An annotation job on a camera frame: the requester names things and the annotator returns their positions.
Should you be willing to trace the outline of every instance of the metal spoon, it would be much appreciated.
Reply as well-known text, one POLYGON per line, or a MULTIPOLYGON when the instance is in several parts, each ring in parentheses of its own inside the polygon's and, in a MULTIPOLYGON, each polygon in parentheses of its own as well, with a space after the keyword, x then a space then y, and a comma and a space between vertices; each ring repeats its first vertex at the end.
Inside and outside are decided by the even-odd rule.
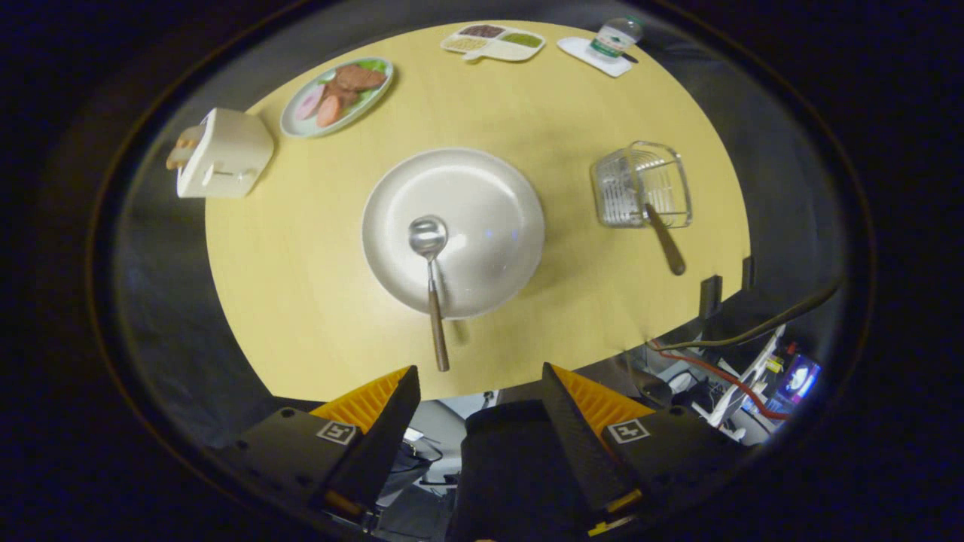
POLYGON ((432 315, 432 339, 435 341, 435 358, 439 371, 448 370, 448 350, 445 348, 445 334, 442 331, 442 311, 439 309, 439 293, 432 273, 432 262, 448 242, 445 222, 433 215, 416 218, 409 224, 409 246, 428 261, 428 307, 432 315))
POLYGON ((686 272, 686 263, 683 262, 683 255, 680 254, 680 248, 676 246, 673 241, 673 237, 669 234, 669 230, 666 225, 663 224, 662 219, 659 218, 659 214, 656 213, 656 209, 649 202, 643 203, 643 207, 646 209, 646 218, 650 221, 650 225, 656 230, 656 237, 659 239, 659 244, 662 245, 663 253, 666 255, 666 263, 669 264, 670 271, 674 275, 682 275, 686 272))

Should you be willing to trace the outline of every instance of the bottle label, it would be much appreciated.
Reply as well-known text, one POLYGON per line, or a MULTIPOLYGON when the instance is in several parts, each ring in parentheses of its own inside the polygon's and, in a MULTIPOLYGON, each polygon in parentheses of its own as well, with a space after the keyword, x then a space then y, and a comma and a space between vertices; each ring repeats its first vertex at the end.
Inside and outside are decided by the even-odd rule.
POLYGON ((632 36, 628 36, 615 28, 603 26, 596 38, 589 44, 594 50, 607 57, 619 58, 623 51, 636 43, 632 36))

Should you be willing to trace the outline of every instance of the red cable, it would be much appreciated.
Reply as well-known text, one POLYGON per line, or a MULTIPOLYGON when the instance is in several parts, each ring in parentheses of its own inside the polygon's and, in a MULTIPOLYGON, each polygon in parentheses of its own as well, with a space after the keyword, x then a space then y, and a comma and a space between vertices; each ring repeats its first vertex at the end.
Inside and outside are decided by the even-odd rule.
MULTIPOLYGON (((659 342, 656 339, 653 339, 653 344, 656 345, 656 348, 659 348, 659 342)), ((753 390, 750 390, 750 388, 746 384, 743 384, 742 382, 739 381, 738 378, 734 377, 734 375, 730 374, 729 372, 726 372, 721 368, 714 367, 704 362, 703 360, 697 360, 696 358, 687 358, 686 356, 674 356, 672 354, 665 354, 663 352, 657 352, 657 353, 660 356, 664 358, 668 358, 670 360, 683 360, 684 362, 688 362, 688 363, 700 366, 706 370, 712 371, 723 380, 726 380, 730 384, 733 384, 734 386, 738 387, 742 392, 749 395, 750 399, 753 400, 753 404, 757 405, 757 408, 760 409, 760 414, 763 414, 764 416, 766 416, 767 418, 770 418, 771 420, 786 420, 790 417, 789 415, 786 415, 786 414, 768 410, 765 406, 763 406, 763 401, 761 401, 760 398, 757 397, 755 393, 753 393, 753 390)))

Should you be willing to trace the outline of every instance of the wire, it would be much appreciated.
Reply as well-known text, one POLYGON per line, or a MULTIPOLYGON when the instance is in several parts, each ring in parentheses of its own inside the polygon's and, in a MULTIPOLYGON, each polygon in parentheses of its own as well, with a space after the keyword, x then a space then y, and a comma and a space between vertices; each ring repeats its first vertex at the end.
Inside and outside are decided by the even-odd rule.
MULTIPOLYGON (((657 347, 659 347, 659 343, 656 342, 655 339, 653 340, 653 343, 654 343, 657 347)), ((779 412, 773 412, 773 411, 767 409, 766 406, 763 405, 763 401, 761 401, 760 398, 757 397, 757 395, 756 395, 755 393, 753 393, 753 390, 750 390, 750 388, 749 388, 746 384, 743 384, 742 382, 740 382, 738 378, 735 378, 735 377, 734 377, 732 374, 730 374, 729 372, 727 372, 727 371, 725 371, 725 370, 723 370, 723 369, 721 369, 721 368, 714 367, 714 366, 712 366, 712 365, 704 362, 703 360, 697 360, 696 358, 687 358, 686 356, 674 356, 673 354, 663 354, 662 351, 663 351, 663 350, 666 350, 666 347, 654 348, 654 350, 655 350, 656 352, 659 352, 659 355, 662 356, 662 357, 664 357, 664 358, 668 358, 668 359, 670 359, 670 360, 681 360, 681 361, 684 361, 684 362, 688 362, 688 363, 694 364, 694 365, 696 365, 696 366, 700 366, 700 367, 702 367, 702 368, 704 368, 704 369, 706 369, 706 370, 712 371, 713 374, 715 374, 716 376, 719 376, 719 377, 722 378, 723 380, 726 380, 726 381, 729 382, 730 384, 733 384, 734 386, 738 387, 742 392, 744 392, 744 393, 746 393, 747 395, 749 395, 749 396, 750 396, 750 399, 753 400, 753 404, 757 405, 757 408, 760 409, 760 414, 766 416, 767 418, 770 418, 771 420, 786 420, 786 419, 789 418, 789 416, 786 415, 786 414, 779 413, 779 412)))
POLYGON ((750 420, 752 420, 756 425, 759 425, 759 426, 760 426, 760 429, 762 429, 764 432, 766 432, 767 435, 772 435, 772 434, 773 434, 773 432, 770 431, 769 429, 767 429, 767 428, 766 428, 766 425, 763 425, 763 422, 762 422, 762 421, 757 420, 757 417, 756 417, 756 416, 753 416, 752 413, 747 412, 747 413, 746 413, 746 416, 747 416, 750 420))
MULTIPOLYGON (((428 446, 429 448, 433 449, 433 450, 439 455, 439 457, 436 457, 435 459, 425 459, 424 457, 418 457, 417 455, 416 455, 415 457, 418 457, 418 459, 421 459, 421 460, 423 460, 423 461, 428 461, 428 464, 429 464, 429 465, 431 465, 431 464, 435 463, 436 461, 438 461, 438 460, 442 459, 443 457, 445 457, 445 454, 442 453, 442 451, 441 451, 440 449, 432 446, 431 443, 425 443, 425 445, 428 446)), ((424 466, 425 466, 425 463, 419 462, 419 463, 418 463, 417 465, 415 465, 414 467, 409 467, 408 469, 402 469, 401 471, 388 471, 388 473, 389 473, 389 474, 410 473, 411 471, 416 471, 416 470, 418 470, 418 469, 421 469, 421 468, 424 467, 424 466)))
POLYGON ((411 534, 409 532, 399 532, 397 530, 391 530, 390 528, 376 528, 375 530, 380 530, 382 532, 390 532, 392 534, 398 534, 399 536, 408 536, 409 538, 422 538, 428 540, 432 538, 431 536, 422 536, 420 534, 411 534))
POLYGON ((736 337, 730 339, 722 340, 693 340, 690 342, 679 342, 677 344, 667 344, 666 346, 659 346, 654 348, 656 352, 662 352, 663 350, 682 350, 684 348, 713 348, 719 346, 730 346, 731 344, 743 344, 750 340, 756 339, 759 336, 773 330, 781 324, 785 324, 803 314, 816 309, 820 305, 823 305, 840 287, 843 279, 837 279, 829 287, 817 292, 816 294, 804 299, 800 303, 797 303, 793 307, 790 307, 786 311, 783 311, 776 316, 773 316, 766 322, 760 324, 759 326, 737 335, 736 337))

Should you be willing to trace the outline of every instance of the screen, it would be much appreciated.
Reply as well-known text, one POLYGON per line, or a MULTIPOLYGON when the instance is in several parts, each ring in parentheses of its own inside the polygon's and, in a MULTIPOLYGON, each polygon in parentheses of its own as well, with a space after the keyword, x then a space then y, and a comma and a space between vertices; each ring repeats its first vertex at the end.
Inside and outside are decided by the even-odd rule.
MULTIPOLYGON (((817 362, 802 354, 793 356, 790 369, 784 374, 776 393, 765 403, 766 408, 773 412, 789 414, 807 395, 819 374, 820 366, 817 362)), ((743 400, 742 406, 753 413, 760 410, 749 397, 743 400)))

